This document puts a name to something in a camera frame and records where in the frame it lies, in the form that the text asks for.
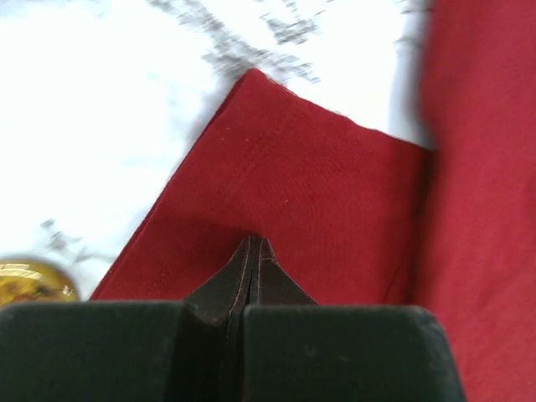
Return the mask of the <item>red t-shirt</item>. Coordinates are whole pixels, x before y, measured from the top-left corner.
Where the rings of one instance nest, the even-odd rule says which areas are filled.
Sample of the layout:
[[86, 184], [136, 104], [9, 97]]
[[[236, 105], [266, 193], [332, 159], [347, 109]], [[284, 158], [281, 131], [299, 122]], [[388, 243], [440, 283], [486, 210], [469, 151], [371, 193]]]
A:
[[534, 400], [535, 4], [429, 15], [417, 100], [434, 151], [248, 70], [93, 298], [182, 298], [257, 235], [318, 302], [432, 311], [469, 400]]

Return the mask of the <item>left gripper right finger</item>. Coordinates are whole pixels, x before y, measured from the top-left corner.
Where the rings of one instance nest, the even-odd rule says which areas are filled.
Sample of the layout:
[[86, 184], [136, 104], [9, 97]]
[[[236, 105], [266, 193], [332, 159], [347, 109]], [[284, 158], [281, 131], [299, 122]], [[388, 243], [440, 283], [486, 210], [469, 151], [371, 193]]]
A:
[[415, 306], [321, 307], [267, 240], [240, 242], [224, 401], [463, 401], [446, 335]]

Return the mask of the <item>round gold brooch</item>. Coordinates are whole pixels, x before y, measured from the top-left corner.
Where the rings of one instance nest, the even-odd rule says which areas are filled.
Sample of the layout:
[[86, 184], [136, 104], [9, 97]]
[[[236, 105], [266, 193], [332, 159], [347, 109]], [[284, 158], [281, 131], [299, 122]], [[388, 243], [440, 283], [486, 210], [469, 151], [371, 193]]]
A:
[[78, 302], [73, 280], [49, 262], [1, 259], [1, 308], [17, 302]]

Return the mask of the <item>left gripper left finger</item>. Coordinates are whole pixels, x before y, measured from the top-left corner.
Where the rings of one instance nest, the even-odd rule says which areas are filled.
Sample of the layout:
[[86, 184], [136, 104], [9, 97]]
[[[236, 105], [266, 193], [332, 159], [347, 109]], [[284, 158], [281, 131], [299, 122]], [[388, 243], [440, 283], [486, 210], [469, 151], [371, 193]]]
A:
[[255, 239], [180, 301], [23, 302], [1, 313], [4, 401], [238, 401]]

